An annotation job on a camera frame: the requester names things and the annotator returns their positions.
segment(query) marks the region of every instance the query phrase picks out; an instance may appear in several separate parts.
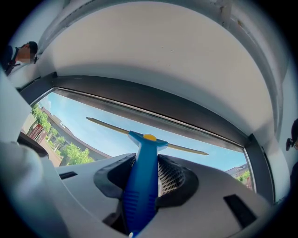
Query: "person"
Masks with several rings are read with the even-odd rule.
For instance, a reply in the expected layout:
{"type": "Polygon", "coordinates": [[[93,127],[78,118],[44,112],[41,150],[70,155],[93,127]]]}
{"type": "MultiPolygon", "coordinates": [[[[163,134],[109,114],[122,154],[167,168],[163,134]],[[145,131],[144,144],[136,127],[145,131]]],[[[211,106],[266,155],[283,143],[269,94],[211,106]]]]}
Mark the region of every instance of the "person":
{"type": "Polygon", "coordinates": [[[36,54],[37,44],[34,41],[29,41],[22,47],[7,46],[1,57],[1,66],[8,76],[15,66],[20,65],[16,64],[17,61],[26,64],[32,63],[36,54]]]}
{"type": "Polygon", "coordinates": [[[294,147],[298,150],[298,119],[296,119],[292,125],[291,129],[291,136],[292,138],[288,138],[285,149],[288,151],[291,147],[294,147]]]}

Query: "curved white panel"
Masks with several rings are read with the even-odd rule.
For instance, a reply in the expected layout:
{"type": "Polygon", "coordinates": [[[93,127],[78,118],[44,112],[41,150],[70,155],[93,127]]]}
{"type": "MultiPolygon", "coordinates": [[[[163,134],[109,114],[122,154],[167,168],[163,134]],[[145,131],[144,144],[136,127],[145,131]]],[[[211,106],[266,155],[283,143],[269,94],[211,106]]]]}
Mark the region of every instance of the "curved white panel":
{"type": "Polygon", "coordinates": [[[10,45],[21,47],[28,41],[38,43],[46,28],[60,15],[63,4],[63,0],[42,1],[19,26],[10,40],[10,45]]]}
{"type": "Polygon", "coordinates": [[[274,131],[268,90],[244,47],[217,23],[176,5],[137,2],[92,13],[62,32],[38,65],[42,76],[113,77],[174,93],[248,135],[261,130],[260,143],[274,131]]]}

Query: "black vent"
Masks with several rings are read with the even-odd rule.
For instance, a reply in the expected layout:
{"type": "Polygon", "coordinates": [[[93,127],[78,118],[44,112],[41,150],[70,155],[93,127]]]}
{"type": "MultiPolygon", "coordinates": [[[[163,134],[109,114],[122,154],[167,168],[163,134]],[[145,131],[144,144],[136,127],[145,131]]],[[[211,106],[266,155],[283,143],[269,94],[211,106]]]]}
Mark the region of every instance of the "black vent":
{"type": "Polygon", "coordinates": [[[247,227],[257,219],[256,216],[237,195],[230,195],[224,197],[223,199],[233,212],[242,228],[247,227]]]}
{"type": "Polygon", "coordinates": [[[70,178],[70,177],[73,177],[75,175],[78,175],[77,173],[75,172],[67,172],[67,173],[62,173],[62,174],[59,174],[60,178],[61,179],[67,179],[67,178],[70,178]]]}
{"type": "Polygon", "coordinates": [[[171,156],[158,155],[158,176],[162,195],[155,200],[159,207],[181,206],[195,194],[199,181],[195,173],[171,160],[171,156]]]}
{"type": "Polygon", "coordinates": [[[158,176],[162,184],[162,195],[177,189],[185,181],[181,169],[166,160],[158,161],[158,176]]]}

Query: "building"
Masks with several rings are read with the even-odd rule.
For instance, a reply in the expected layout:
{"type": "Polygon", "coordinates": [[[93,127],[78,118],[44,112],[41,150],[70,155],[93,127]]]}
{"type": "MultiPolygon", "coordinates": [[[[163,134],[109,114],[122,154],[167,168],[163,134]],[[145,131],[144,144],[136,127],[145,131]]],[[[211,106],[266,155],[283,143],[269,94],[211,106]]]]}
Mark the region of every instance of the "building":
{"type": "Polygon", "coordinates": [[[247,164],[244,164],[242,166],[234,167],[232,169],[229,169],[229,170],[226,171],[226,173],[231,175],[233,178],[237,178],[240,175],[242,175],[245,171],[249,171],[247,164]]]}
{"type": "Polygon", "coordinates": [[[58,137],[63,136],[65,139],[65,143],[61,147],[60,150],[63,149],[63,147],[66,147],[70,143],[73,143],[77,147],[81,149],[81,151],[84,151],[85,149],[89,149],[89,156],[93,158],[94,160],[101,160],[101,159],[107,159],[111,158],[111,156],[91,147],[90,145],[86,144],[85,142],[81,141],[79,138],[74,136],[72,132],[61,123],[61,120],[56,117],[55,115],[52,115],[46,108],[42,107],[41,111],[47,114],[48,122],[51,124],[53,128],[55,128],[58,132],[56,136],[52,135],[50,141],[52,141],[55,144],[55,141],[58,137]]]}

